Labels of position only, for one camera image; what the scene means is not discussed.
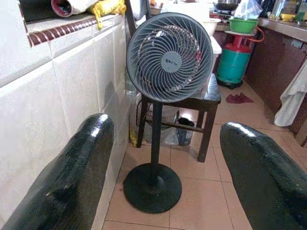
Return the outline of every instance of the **pedestal fan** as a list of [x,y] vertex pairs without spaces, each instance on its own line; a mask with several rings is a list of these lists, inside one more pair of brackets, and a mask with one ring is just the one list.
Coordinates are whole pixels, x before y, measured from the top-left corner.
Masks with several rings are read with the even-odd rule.
[[184,100],[207,80],[213,62],[210,38],[194,19],[162,13],[145,21],[128,46],[127,69],[134,86],[154,100],[151,163],[134,168],[124,194],[137,209],[162,213],[180,199],[181,181],[159,164],[162,104]]

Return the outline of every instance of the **wooden cabinet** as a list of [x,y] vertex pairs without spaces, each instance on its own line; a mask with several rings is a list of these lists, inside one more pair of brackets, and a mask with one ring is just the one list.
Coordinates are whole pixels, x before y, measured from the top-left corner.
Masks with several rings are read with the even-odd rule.
[[[276,113],[280,106],[280,96],[292,81],[306,60],[307,45],[299,49],[291,45],[293,38],[263,28],[265,39],[256,44],[245,79],[255,92]],[[290,127],[295,133],[307,117],[307,99]]]

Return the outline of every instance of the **fan head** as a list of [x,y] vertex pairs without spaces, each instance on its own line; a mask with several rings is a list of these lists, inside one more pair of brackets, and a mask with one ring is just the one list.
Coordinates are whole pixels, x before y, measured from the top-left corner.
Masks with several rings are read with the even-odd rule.
[[126,59],[134,86],[155,101],[170,103],[190,97],[204,85],[213,51],[197,21],[180,13],[162,13],[136,30]]

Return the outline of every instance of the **red gas cylinder top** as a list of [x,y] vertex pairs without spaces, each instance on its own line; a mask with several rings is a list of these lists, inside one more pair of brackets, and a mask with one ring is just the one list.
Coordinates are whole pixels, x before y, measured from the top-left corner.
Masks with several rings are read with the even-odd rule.
[[232,43],[226,44],[224,48],[239,53],[251,53],[251,50],[248,47],[249,40],[247,40],[246,37],[242,35],[235,34],[234,36],[234,41]]
[[239,46],[235,46],[232,43],[228,43],[228,44],[225,45],[224,48],[229,49],[229,50],[234,51],[234,52],[239,52],[239,53],[250,53],[251,52],[251,50],[248,46],[242,45],[242,44],[240,44]]

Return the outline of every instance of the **white bowl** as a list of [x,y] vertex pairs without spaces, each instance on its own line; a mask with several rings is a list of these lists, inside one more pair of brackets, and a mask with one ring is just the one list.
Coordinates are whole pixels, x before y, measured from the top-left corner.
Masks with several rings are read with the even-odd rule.
[[216,26],[219,22],[221,22],[221,19],[210,18],[207,21],[202,21],[202,22],[199,22],[199,23],[205,28],[205,30],[206,30],[206,32],[209,36],[213,36],[215,29],[216,29]]

